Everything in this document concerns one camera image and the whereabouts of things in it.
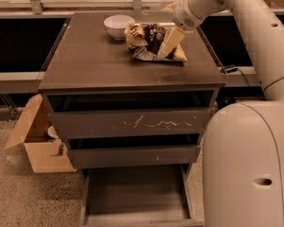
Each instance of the speckled floor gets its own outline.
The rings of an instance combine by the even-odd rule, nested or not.
[[[79,173],[33,173],[23,147],[5,151],[16,124],[0,109],[0,227],[79,226],[84,179]],[[197,220],[204,219],[202,154],[188,178]]]

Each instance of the open cardboard box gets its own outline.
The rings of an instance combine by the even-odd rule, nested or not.
[[[47,135],[50,125],[41,95],[33,96],[22,111],[5,149],[23,144],[35,173],[75,172],[62,140],[53,140]]]

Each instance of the cable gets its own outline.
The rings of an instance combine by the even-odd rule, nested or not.
[[[248,87],[250,87],[250,84],[249,84],[249,82],[248,82],[247,77],[244,75],[244,73],[243,73],[238,67],[237,67],[237,69],[238,69],[238,71],[240,71],[240,73],[244,76],[244,78],[245,78],[245,80],[246,80],[246,82],[247,82]]]

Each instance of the box flap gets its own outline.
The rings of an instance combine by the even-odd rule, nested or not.
[[[35,173],[75,172],[61,140],[43,143],[24,143],[28,159]]]
[[[20,115],[20,118],[17,121],[15,128],[12,130],[9,136],[5,149],[12,148],[26,141],[29,130],[31,129],[36,114],[40,110],[42,104],[43,99],[41,95],[33,96],[28,101],[26,107],[23,109]]]

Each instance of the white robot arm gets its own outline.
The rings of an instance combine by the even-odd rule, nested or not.
[[[267,101],[217,112],[204,136],[206,227],[284,227],[284,26],[263,0],[179,0],[184,30],[233,11]]]

